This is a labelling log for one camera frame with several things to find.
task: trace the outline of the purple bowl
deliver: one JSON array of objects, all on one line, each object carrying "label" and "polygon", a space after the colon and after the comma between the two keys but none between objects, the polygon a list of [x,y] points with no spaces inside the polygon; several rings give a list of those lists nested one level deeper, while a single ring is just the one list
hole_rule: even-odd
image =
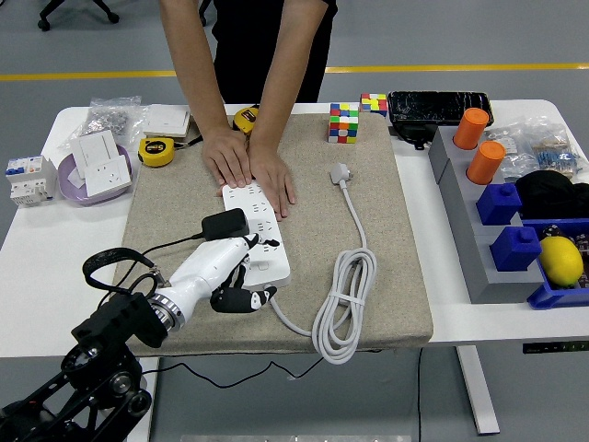
[{"label": "purple bowl", "polygon": [[[129,159],[129,154],[124,147],[117,145],[117,149],[119,150],[119,154],[125,157],[125,161],[127,162],[127,169],[129,170],[129,174],[133,179],[133,174],[131,172],[131,160]],[[128,188],[118,189],[114,192],[105,193],[102,195],[96,196],[88,196],[86,191],[86,185],[84,184],[79,189],[72,184],[67,177],[72,173],[72,170],[75,168],[75,160],[74,154],[70,154],[64,158],[64,160],[59,163],[59,167],[57,168],[57,177],[59,181],[59,188],[62,192],[62,195],[70,200],[74,201],[75,203],[82,204],[82,205],[91,205],[96,203],[102,203],[103,201],[111,200],[116,198],[117,196],[124,193]]]}]

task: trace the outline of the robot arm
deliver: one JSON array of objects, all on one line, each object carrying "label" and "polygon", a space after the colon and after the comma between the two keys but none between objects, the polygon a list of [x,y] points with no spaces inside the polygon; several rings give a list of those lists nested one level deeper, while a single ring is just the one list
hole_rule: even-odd
[{"label": "robot arm", "polygon": [[[161,281],[154,264],[140,253],[113,249],[88,259],[83,266],[87,282],[116,293],[72,331],[78,344],[64,358],[61,373],[23,401],[0,410],[0,441],[125,440],[152,401],[141,389],[141,366],[127,340],[135,335],[146,345],[159,347],[167,333],[179,330],[190,320],[196,303],[207,297],[216,311],[256,311],[276,293],[275,287],[254,293],[241,288],[248,251],[257,244],[278,245],[258,234],[204,242],[174,272],[170,286],[156,289],[150,297],[91,277],[104,265],[134,259],[152,268],[149,276],[154,281]],[[51,412],[45,402],[68,383],[74,394],[60,411]],[[98,421],[99,410],[110,410],[103,422]],[[78,419],[84,411],[88,411],[85,424]]]}]

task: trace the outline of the lemon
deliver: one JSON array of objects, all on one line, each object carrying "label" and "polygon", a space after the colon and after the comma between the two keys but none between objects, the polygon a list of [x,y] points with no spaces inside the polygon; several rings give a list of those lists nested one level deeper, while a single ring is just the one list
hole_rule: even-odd
[{"label": "lemon", "polygon": [[540,263],[551,283],[568,287],[583,274],[583,258],[572,241],[565,237],[546,237],[540,241]]}]

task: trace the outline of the power outlet socket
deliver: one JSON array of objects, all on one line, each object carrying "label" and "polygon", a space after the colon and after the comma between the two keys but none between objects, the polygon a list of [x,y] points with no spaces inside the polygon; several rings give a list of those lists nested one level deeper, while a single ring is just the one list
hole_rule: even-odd
[{"label": "power outlet socket", "polygon": [[274,210],[261,186],[256,182],[243,188],[223,188],[225,209],[240,208],[246,214],[249,233],[260,233],[266,239],[276,239],[277,247],[256,246],[249,251],[249,271],[244,288],[261,290],[265,285],[284,287],[291,282],[291,267],[283,245]]},{"label": "power outlet socket", "polygon": [[131,185],[131,175],[123,155],[86,169],[87,196],[104,195]]}]

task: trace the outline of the beige fabric mat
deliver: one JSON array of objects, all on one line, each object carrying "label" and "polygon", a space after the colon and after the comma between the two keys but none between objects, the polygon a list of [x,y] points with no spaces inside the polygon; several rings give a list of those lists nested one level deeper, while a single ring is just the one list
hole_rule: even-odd
[{"label": "beige fabric mat", "polygon": [[[433,334],[432,316],[386,120],[378,114],[361,114],[355,145],[327,143],[328,120],[327,114],[293,115],[280,144],[280,155],[294,177],[297,204],[279,225],[292,281],[275,298],[292,322],[311,330],[331,286],[338,254],[360,247],[343,194],[329,178],[335,163],[345,163],[354,175],[348,185],[352,202],[378,262],[359,349],[424,345]],[[203,217],[224,210],[201,161],[201,147],[177,151],[163,168],[142,168],[124,247],[144,251],[188,237],[201,231]],[[156,250],[149,258],[169,278],[199,243]],[[115,281],[127,268],[126,262],[118,265]],[[129,281],[139,270],[144,268],[133,271]],[[248,315],[227,315],[215,313],[208,301],[199,303],[191,321],[171,333],[161,348],[148,348],[134,338],[130,347],[139,356],[313,351],[310,338],[288,330],[270,305]]]}]

